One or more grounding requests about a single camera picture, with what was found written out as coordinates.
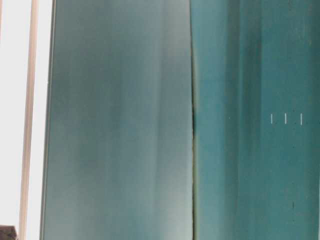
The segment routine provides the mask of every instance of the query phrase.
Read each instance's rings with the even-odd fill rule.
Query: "vertical gap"
[[[51,11],[52,0],[39,2],[26,225],[27,240],[39,240],[40,235]]]
[[[195,62],[192,34],[192,0],[189,0],[189,24],[190,24],[190,56],[191,56],[191,108],[192,108],[192,239],[197,236],[196,223],[196,92],[195,92]]]
[[[53,52],[55,42],[55,24],[56,24],[56,0],[52,0],[51,8],[51,33],[50,33],[50,53],[49,53],[49,71],[48,71],[48,86],[46,99],[46,119],[45,119],[45,136],[44,136],[44,151],[43,151],[43,175],[42,175],[42,197],[41,197],[41,216],[40,216],[40,240],[45,236],[45,207],[47,197],[47,166],[48,166],[48,143],[50,129],[50,108],[51,108],[51,85],[52,85],[52,69],[53,69]]]

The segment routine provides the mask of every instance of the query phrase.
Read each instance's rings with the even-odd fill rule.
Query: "glass panel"
[[[196,239],[318,239],[319,14],[192,1]]]
[[[188,2],[55,14],[44,239],[191,240]]]

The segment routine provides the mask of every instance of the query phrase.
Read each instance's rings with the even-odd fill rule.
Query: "teal surface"
[[[56,1],[42,239],[192,238],[189,9]]]
[[[320,2],[192,0],[191,16],[195,239],[317,240]]]

